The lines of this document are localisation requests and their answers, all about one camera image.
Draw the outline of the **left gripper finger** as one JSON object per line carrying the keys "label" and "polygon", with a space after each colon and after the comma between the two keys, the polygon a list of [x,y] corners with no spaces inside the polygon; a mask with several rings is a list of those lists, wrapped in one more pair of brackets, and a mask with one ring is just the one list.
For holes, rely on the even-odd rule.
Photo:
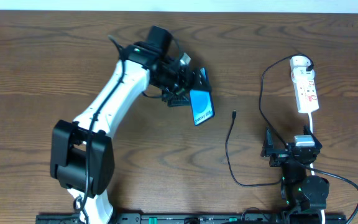
{"label": "left gripper finger", "polygon": [[193,70],[193,90],[211,92],[212,87],[208,80],[208,73],[205,68],[196,68]]}
{"label": "left gripper finger", "polygon": [[162,101],[167,104],[168,107],[178,106],[190,106],[190,99],[186,95],[175,95],[170,92],[162,92]]}

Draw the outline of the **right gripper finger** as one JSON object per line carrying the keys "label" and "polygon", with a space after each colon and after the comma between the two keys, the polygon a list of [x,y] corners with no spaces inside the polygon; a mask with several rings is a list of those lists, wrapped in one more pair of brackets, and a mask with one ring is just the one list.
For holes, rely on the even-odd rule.
{"label": "right gripper finger", "polygon": [[273,145],[272,133],[270,131],[270,128],[266,127],[265,139],[264,139],[264,143],[263,143],[260,155],[262,157],[270,157],[273,153],[273,150],[274,150],[274,145]]}
{"label": "right gripper finger", "polygon": [[322,144],[317,140],[315,135],[310,130],[309,126],[307,125],[303,126],[303,134],[306,136],[305,146],[315,147],[317,149],[322,148]]}

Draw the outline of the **blue Samsung Galaxy smartphone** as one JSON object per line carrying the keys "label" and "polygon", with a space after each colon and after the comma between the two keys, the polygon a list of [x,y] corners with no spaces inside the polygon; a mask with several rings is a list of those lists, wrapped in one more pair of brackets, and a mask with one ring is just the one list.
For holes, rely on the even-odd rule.
{"label": "blue Samsung Galaxy smartphone", "polygon": [[215,115],[211,92],[191,90],[190,103],[195,126],[206,122]]}

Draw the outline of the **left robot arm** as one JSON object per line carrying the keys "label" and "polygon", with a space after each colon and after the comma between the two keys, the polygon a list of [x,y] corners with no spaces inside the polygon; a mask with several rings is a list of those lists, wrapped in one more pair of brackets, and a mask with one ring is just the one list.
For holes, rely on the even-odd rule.
{"label": "left robot arm", "polygon": [[153,26],[145,41],[117,48],[115,70],[94,101],[73,121],[59,120],[52,130],[50,175],[73,196],[73,223],[111,223],[114,208],[107,187],[114,173],[112,140],[133,102],[150,85],[169,107],[193,106],[196,92],[210,95],[205,68],[191,68],[191,58],[179,51],[168,55],[178,41],[167,30]]}

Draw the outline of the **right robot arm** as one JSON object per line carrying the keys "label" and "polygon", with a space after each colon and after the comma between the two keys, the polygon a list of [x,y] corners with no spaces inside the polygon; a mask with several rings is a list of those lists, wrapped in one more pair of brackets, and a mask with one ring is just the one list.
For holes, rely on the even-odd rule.
{"label": "right robot arm", "polygon": [[294,141],[284,149],[277,149],[273,145],[272,132],[266,129],[261,156],[268,157],[269,165],[279,167],[282,171],[282,198],[288,204],[288,209],[282,212],[282,222],[325,222],[321,211],[326,208],[329,182],[320,176],[306,173],[321,148],[322,144],[307,126],[303,134],[295,136]]}

